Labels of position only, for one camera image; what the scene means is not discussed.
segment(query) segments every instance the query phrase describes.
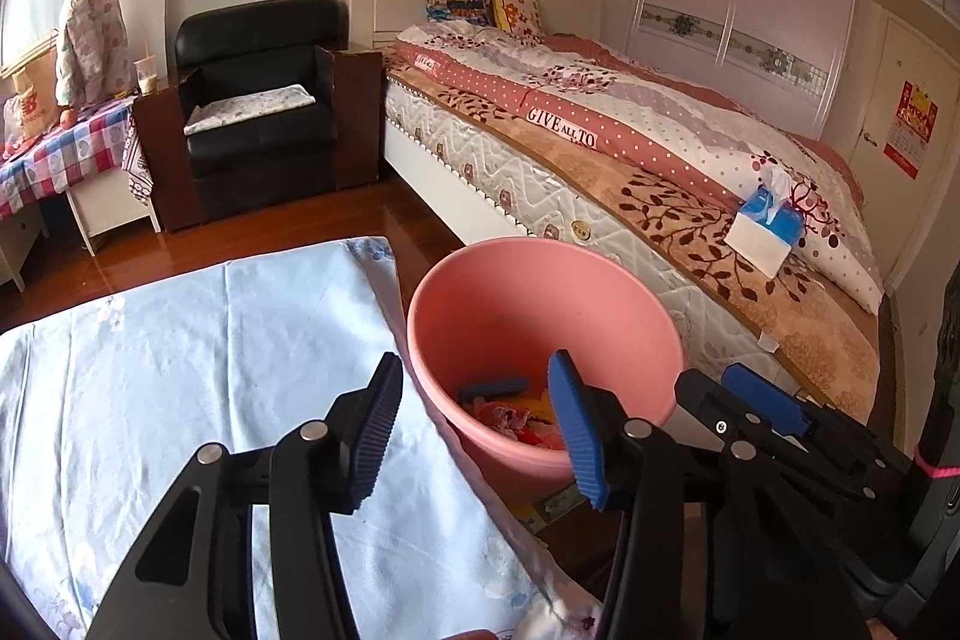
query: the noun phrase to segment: brown blanket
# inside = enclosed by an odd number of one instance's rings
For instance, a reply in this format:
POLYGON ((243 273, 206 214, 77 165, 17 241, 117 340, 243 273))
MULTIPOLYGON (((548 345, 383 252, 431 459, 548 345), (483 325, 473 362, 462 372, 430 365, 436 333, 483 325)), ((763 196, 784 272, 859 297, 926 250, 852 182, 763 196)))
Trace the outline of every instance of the brown blanket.
POLYGON ((478 95, 440 85, 391 53, 385 65, 398 84, 486 129, 606 208, 756 335, 776 340, 776 358, 811 397, 866 421, 880 373, 877 319, 837 286, 794 256, 767 280, 724 244, 732 215, 478 95))

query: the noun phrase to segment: plaid tablecloth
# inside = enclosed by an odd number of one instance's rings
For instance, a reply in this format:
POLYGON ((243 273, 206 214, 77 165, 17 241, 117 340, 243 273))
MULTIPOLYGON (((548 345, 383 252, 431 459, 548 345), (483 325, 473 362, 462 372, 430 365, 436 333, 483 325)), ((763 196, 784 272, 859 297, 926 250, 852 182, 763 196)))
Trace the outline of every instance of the plaid tablecloth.
POLYGON ((133 97, 80 112, 68 130, 56 127, 31 150, 0 166, 0 220, 44 196, 62 194, 86 177, 119 167, 133 97))

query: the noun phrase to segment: pink band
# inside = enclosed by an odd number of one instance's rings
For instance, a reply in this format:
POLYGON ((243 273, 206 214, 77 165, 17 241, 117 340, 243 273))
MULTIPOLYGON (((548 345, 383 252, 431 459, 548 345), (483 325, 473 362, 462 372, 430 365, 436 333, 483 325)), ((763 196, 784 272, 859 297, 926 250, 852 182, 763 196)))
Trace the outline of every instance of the pink band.
POLYGON ((925 472, 926 477, 932 477, 934 480, 938 479, 938 477, 960 476, 960 467, 934 467, 926 463, 923 456, 920 456, 919 445, 913 449, 913 461, 925 472))

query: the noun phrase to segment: armchair backrest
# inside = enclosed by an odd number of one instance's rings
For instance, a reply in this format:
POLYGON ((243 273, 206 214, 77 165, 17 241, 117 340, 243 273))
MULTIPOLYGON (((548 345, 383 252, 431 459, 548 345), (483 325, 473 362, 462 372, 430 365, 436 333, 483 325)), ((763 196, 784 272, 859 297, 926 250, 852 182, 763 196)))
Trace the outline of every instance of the armchair backrest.
POLYGON ((337 46, 342 30, 337 0, 256 1, 200 12, 176 33, 176 68, 200 70, 204 104, 294 83, 317 95, 314 47, 337 46))

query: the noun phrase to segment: bed frame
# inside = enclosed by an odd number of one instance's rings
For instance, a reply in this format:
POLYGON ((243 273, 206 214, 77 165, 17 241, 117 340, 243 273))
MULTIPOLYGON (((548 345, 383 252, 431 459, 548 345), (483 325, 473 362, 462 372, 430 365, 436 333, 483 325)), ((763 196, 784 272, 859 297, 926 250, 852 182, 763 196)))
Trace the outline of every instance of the bed frame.
MULTIPOLYGON (((602 0, 537 1, 547 32, 599 38, 602 0)), ((426 20, 425 0, 347 0, 347 5, 350 42, 362 47, 383 47, 409 25, 426 20)), ((386 121, 383 148, 387 163, 464 244, 529 233, 391 121, 386 121)))

